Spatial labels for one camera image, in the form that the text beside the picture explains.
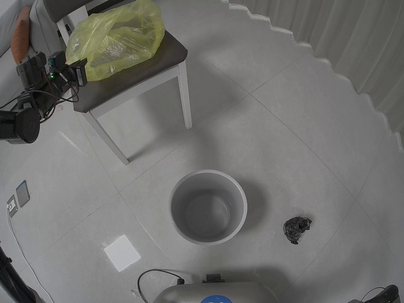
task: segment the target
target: yellow plastic bag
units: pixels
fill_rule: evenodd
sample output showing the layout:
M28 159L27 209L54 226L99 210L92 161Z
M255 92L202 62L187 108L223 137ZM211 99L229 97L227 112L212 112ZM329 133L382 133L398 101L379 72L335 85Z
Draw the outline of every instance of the yellow plastic bag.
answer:
M150 0L92 14L70 35L66 63L87 58L87 80L102 80L153 57L164 31L161 10Z

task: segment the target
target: beige curtain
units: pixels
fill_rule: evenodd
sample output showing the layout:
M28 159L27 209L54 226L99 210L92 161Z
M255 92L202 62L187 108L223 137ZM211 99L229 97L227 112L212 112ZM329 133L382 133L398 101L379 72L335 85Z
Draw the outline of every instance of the beige curtain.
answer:
M403 0L229 0L309 42L317 57L369 93L404 141Z

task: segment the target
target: tiled floor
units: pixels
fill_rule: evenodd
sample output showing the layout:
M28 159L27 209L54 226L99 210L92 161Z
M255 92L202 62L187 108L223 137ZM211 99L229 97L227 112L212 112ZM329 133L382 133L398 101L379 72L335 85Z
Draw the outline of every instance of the tiled floor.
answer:
M141 302L137 276L166 268L199 282L268 285L281 303L361 299L404 290L404 154L366 95L307 45L222 0L153 0L189 50L194 127L171 80L105 114L101 123L132 160L124 166L70 105L31 145L0 142L0 201L26 180L30 201L11 219L55 302ZM233 239L200 247L169 220L175 183L219 169L244 188L249 212ZM295 246L283 223L313 220ZM126 235L141 258L118 272L104 248ZM0 240L23 279L47 300L0 212ZM175 278L150 273L149 301Z

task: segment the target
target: blue round sticker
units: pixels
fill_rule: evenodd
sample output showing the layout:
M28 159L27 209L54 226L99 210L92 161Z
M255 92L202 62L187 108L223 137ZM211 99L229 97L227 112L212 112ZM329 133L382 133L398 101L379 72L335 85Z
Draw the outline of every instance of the blue round sticker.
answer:
M203 299L201 303L231 303L231 301L226 296L212 295Z

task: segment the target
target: black trash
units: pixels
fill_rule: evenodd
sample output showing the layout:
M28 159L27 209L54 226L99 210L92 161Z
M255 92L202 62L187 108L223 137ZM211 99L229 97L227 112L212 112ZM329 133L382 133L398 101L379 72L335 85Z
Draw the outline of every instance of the black trash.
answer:
M303 232L310 230L311 220L308 218L295 217L287 220L283 225L283 232L286 238L294 245L298 245L297 242L302 236Z

